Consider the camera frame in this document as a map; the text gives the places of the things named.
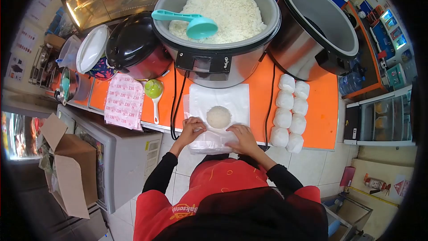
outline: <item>person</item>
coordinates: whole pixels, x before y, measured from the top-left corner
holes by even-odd
[[[180,152],[205,131],[199,118],[183,121],[183,132],[137,198],[134,241],[328,238],[319,189],[304,187],[284,166],[269,158],[244,125],[226,129],[238,139],[226,145],[239,158],[207,155],[191,174],[189,190],[171,205],[165,192]],[[276,187],[268,186],[268,178]]]

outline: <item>pink printed paper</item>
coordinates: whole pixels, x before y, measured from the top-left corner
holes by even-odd
[[[104,107],[105,122],[142,131],[140,121],[143,101],[142,84],[129,75],[117,73],[108,88]]]

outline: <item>red shirt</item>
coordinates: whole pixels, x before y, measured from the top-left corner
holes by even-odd
[[[178,220],[195,215],[199,203],[208,195],[269,186],[266,171],[233,158],[206,161],[196,167],[190,176],[189,190],[172,206],[167,197],[157,190],[138,196],[134,223],[134,241],[152,240],[164,228]],[[306,186],[295,194],[320,202],[319,189]]]

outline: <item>cooked white rice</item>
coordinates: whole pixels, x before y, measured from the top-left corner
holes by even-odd
[[[249,39],[266,28],[254,0],[188,0],[180,13],[201,14],[213,19],[218,32],[207,38],[191,39],[186,35],[189,24],[174,20],[169,31],[179,38],[206,44],[224,44]]]

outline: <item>wrapped rice ball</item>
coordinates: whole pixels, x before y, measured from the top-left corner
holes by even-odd
[[[275,104],[279,108],[291,110],[294,104],[293,94],[288,91],[280,90],[276,97]]]
[[[290,132],[302,135],[305,132],[306,119],[303,115],[293,114],[292,122],[290,124]]]
[[[290,153],[299,153],[302,151],[303,137],[299,134],[291,133],[288,137],[288,143],[286,146],[287,151]]]
[[[278,87],[280,89],[293,93],[295,86],[296,84],[295,84],[294,78],[292,78],[290,75],[287,75],[285,73],[281,76],[280,82],[278,84]]]
[[[275,111],[274,125],[277,127],[289,128],[291,123],[292,123],[292,112],[282,108],[277,108]]]
[[[303,81],[297,81],[294,95],[300,99],[306,100],[309,96],[309,84]]]
[[[269,142],[273,146],[285,148],[288,143],[288,130],[282,127],[272,127]]]
[[[294,97],[292,112],[294,114],[306,115],[308,112],[308,102],[304,99]]]

